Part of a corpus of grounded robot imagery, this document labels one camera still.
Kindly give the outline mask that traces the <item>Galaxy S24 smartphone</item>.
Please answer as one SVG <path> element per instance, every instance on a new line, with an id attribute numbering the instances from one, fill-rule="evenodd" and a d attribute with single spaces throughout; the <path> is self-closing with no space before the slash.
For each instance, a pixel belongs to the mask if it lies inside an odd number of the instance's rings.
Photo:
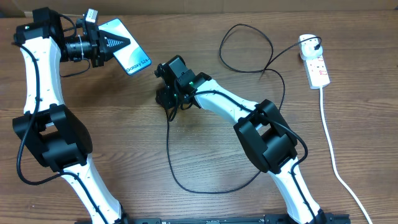
<path id="1" fill-rule="evenodd" d="M 130 39 L 131 43 L 114 53 L 114 58 L 128 75 L 133 75 L 151 65 L 152 60 L 137 43 L 120 19 L 113 19 L 99 26 L 103 30 Z"/>

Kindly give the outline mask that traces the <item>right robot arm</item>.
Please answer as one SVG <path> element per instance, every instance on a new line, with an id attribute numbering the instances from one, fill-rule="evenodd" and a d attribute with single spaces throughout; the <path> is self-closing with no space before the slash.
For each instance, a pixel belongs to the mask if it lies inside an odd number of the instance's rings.
<path id="1" fill-rule="evenodd" d="M 154 74 L 164 82 L 156 100 L 172 110 L 170 119 L 184 105 L 195 105 L 229 121 L 250 162 L 275 182 L 289 217 L 295 223 L 326 223 L 299 169 L 306 157 L 298 156 L 296 146 L 304 141 L 290 129 L 273 102 L 256 103 L 238 97 L 209 75 L 194 74 L 179 55 L 158 64 Z"/>

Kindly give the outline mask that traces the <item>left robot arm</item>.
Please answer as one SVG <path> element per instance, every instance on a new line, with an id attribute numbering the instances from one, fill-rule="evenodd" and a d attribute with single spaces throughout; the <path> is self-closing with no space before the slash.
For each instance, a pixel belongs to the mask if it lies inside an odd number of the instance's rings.
<path id="1" fill-rule="evenodd" d="M 107 189 L 93 161 L 93 143 L 85 125 L 65 105 L 60 64 L 88 62 L 100 67 L 115 51 L 129 45 L 120 37 L 111 45 L 112 34 L 98 27 L 98 13 L 86 11 L 70 28 L 63 28 L 65 15 L 47 7 L 33 11 L 33 22 L 18 26 L 14 45 L 25 61 L 27 97 L 23 115 L 12 127 L 36 161 L 63 178 L 73 188 L 90 214 L 92 223 L 127 223 L 129 217 Z"/>

